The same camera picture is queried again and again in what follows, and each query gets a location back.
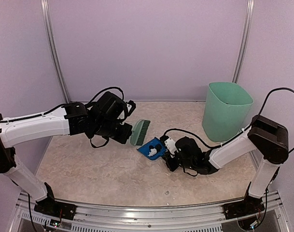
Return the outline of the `green hand brush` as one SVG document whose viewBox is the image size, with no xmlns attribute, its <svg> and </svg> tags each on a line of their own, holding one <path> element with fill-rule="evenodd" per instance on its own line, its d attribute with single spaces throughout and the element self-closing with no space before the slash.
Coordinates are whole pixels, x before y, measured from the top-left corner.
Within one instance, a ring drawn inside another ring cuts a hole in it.
<svg viewBox="0 0 294 232">
<path fill-rule="evenodd" d="M 136 122 L 132 129 L 132 135 L 130 136 L 130 144 L 132 146 L 143 145 L 150 123 L 151 121 L 146 119 L 140 119 Z"/>
</svg>

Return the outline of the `blue plastic dustpan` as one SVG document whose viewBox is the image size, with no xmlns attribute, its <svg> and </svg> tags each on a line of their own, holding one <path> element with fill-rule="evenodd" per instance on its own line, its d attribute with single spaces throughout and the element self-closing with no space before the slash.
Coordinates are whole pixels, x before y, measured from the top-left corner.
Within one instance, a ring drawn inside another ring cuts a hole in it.
<svg viewBox="0 0 294 232">
<path fill-rule="evenodd" d="M 152 140 L 139 147 L 137 151 L 148 160 L 155 161 L 164 155 L 166 148 L 157 137 L 154 137 Z"/>
</svg>

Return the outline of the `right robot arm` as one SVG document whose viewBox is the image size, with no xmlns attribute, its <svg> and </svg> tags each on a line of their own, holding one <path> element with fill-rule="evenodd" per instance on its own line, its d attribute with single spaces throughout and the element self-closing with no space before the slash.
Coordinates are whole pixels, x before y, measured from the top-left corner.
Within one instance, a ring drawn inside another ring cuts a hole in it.
<svg viewBox="0 0 294 232">
<path fill-rule="evenodd" d="M 160 141 L 168 150 L 166 165 L 172 172 L 182 167 L 201 175 L 213 174 L 231 161 L 257 150 L 262 159 L 248 186 L 247 198 L 239 204 L 239 210 L 245 215 L 257 208 L 257 199 L 262 198 L 276 172 L 289 157 L 288 130 L 261 115 L 254 116 L 250 125 L 231 141 L 210 147 L 206 152 L 198 147 L 193 138 L 186 136 L 173 141 L 163 134 Z"/>
</svg>

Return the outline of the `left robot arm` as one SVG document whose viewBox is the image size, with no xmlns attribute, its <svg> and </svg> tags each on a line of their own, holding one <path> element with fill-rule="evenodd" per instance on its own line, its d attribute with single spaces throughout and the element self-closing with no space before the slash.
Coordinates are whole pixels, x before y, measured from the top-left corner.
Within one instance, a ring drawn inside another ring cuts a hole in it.
<svg viewBox="0 0 294 232">
<path fill-rule="evenodd" d="M 132 125 L 125 120 L 136 104 L 125 102 L 110 91 L 94 102 L 64 103 L 37 114 L 3 118 L 0 114 L 0 174 L 7 176 L 39 203 L 48 214 L 60 210 L 47 183 L 40 181 L 19 159 L 15 146 L 24 142 L 53 136 L 95 135 L 105 142 L 125 144 L 132 134 Z"/>
</svg>

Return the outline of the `white paper scrap by dustpan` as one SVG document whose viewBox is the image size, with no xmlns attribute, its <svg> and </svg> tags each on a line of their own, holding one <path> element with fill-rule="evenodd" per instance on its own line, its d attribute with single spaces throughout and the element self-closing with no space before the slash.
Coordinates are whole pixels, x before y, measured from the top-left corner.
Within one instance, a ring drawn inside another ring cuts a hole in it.
<svg viewBox="0 0 294 232">
<path fill-rule="evenodd" d="M 152 156 L 154 156 L 156 154 L 157 154 L 157 150 L 155 148 L 154 149 L 151 149 L 150 152 L 149 152 L 149 154 L 148 154 L 148 157 L 152 157 Z"/>
</svg>

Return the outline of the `green plastic waste bin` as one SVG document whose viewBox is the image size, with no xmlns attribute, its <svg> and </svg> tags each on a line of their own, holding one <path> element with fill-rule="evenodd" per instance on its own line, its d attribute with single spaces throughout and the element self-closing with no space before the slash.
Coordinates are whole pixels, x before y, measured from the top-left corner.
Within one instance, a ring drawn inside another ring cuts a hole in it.
<svg viewBox="0 0 294 232">
<path fill-rule="evenodd" d="M 237 135 L 252 104 L 250 94 L 238 84 L 209 83 L 202 121 L 207 137 L 223 142 Z"/>
</svg>

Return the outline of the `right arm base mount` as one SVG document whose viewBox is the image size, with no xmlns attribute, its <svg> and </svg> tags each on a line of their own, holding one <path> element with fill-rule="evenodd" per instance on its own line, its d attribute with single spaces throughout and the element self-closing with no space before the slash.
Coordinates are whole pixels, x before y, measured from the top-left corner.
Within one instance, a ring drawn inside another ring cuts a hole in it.
<svg viewBox="0 0 294 232">
<path fill-rule="evenodd" d="M 247 200 L 244 198 L 242 201 L 224 204 L 223 210 L 225 219 L 228 220 L 264 211 L 265 206 L 262 199 L 250 197 Z"/>
</svg>

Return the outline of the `aluminium front rail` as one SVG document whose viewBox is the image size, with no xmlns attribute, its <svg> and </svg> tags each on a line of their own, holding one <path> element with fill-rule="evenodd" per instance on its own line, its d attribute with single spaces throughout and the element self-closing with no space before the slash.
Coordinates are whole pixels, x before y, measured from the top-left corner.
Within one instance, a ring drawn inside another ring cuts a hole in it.
<svg viewBox="0 0 294 232">
<path fill-rule="evenodd" d="M 62 219 L 53 227 L 55 217 L 29 211 L 34 206 L 21 192 L 12 215 L 10 232 L 239 232 L 239 218 L 226 219 L 226 202 L 196 205 L 134 207 L 74 202 L 73 220 Z"/>
</svg>

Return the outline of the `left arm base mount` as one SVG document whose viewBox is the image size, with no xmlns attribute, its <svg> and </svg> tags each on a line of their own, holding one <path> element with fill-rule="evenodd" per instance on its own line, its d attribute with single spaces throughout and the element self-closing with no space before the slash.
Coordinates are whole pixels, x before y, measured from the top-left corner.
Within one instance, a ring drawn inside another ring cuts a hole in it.
<svg viewBox="0 0 294 232">
<path fill-rule="evenodd" d="M 42 201 L 36 202 L 34 211 L 49 215 L 59 219 L 73 220 L 76 213 L 77 206 L 71 203 L 64 203 L 56 201 L 51 198 L 46 198 Z"/>
</svg>

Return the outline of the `left aluminium frame post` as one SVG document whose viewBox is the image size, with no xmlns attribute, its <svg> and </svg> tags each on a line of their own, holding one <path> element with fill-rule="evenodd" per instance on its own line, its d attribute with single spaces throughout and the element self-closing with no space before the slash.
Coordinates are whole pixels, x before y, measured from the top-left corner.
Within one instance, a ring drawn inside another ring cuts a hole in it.
<svg viewBox="0 0 294 232">
<path fill-rule="evenodd" d="M 44 21 L 44 27 L 46 30 L 47 40 L 48 40 L 48 46 L 50 49 L 53 65 L 56 71 L 57 80 L 60 86 L 61 94 L 63 96 L 64 102 L 69 103 L 70 102 L 70 95 L 68 93 L 68 89 L 66 86 L 66 82 L 61 70 L 61 65 L 56 49 L 56 43 L 54 40 L 54 34 L 53 34 L 53 27 L 52 27 L 52 21 L 50 17 L 50 10 L 49 10 L 49 2 L 48 0 L 41 0 L 41 8 L 42 8 L 42 15 L 43 15 L 43 21 Z"/>
</svg>

